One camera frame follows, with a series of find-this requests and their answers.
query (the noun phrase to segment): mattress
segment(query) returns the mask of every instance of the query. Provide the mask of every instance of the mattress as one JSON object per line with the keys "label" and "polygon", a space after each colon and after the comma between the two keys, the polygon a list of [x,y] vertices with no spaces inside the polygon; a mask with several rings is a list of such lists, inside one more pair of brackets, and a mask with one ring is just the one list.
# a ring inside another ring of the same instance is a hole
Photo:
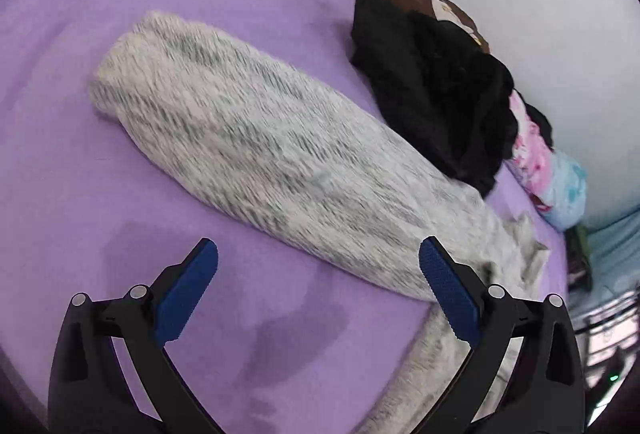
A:
{"label": "mattress", "polygon": [[[92,72],[148,10],[203,21],[381,118],[349,63],[354,0],[0,0],[0,351],[43,415],[70,297],[120,297],[201,237],[220,269],[166,346],[227,432],[346,433],[393,376],[428,304],[371,286],[187,194],[88,98]],[[506,169],[488,202],[528,212],[551,249],[541,295],[566,292],[564,242]],[[126,350],[140,409],[155,415]]]}

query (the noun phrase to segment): silver screw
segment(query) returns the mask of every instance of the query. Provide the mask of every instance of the silver screw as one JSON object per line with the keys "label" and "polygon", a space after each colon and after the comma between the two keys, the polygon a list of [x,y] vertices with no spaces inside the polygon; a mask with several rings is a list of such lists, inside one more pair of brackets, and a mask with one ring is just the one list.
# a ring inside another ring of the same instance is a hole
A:
{"label": "silver screw", "polygon": [[84,293],[76,293],[73,299],[71,299],[71,304],[73,304],[74,306],[81,306],[82,304],[84,304],[85,300],[86,295]]}
{"label": "silver screw", "polygon": [[562,304],[564,304],[562,297],[560,297],[559,295],[556,295],[555,293],[552,293],[551,295],[549,295],[549,302],[556,308],[561,308]]}
{"label": "silver screw", "polygon": [[142,286],[142,284],[134,286],[131,288],[131,291],[129,291],[129,295],[132,299],[140,299],[141,297],[144,297],[146,295],[146,286]]}
{"label": "silver screw", "polygon": [[489,295],[494,297],[494,299],[501,299],[504,297],[504,288],[502,286],[498,286],[497,284],[492,284],[489,286]]}

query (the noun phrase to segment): purple bed sheet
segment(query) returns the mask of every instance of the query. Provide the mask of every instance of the purple bed sheet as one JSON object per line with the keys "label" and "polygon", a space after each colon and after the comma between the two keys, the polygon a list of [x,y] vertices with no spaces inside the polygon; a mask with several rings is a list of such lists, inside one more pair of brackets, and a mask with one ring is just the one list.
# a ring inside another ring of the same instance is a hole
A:
{"label": "purple bed sheet", "polygon": [[[220,270],[167,345],[230,434],[344,434],[392,377],[428,305],[371,286],[205,207],[93,110],[87,85],[147,10],[203,21],[315,76],[380,118],[350,65],[354,0],[0,0],[0,351],[46,404],[70,297],[150,283],[200,237]],[[491,205],[529,211],[552,248],[543,291],[564,293],[564,245],[503,170]],[[119,355],[124,353],[117,344]],[[141,409],[153,407],[121,356]]]}

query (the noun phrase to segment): gray fabric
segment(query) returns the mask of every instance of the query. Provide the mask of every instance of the gray fabric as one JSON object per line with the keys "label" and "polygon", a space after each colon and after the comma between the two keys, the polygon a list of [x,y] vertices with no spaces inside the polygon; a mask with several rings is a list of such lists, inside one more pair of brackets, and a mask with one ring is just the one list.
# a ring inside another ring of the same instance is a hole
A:
{"label": "gray fabric", "polygon": [[[433,301],[417,251],[435,235],[485,282],[535,295],[546,252],[529,220],[505,227],[386,125],[225,32],[151,13],[90,92],[196,198],[370,283]],[[464,352],[436,309],[359,432],[410,431]]]}

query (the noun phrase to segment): white wall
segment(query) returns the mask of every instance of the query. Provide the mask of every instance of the white wall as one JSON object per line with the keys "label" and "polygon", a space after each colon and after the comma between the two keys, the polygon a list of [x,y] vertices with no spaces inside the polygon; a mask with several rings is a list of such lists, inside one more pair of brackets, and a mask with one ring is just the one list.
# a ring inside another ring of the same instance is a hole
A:
{"label": "white wall", "polygon": [[638,0],[452,0],[589,173],[592,222],[640,204]]}

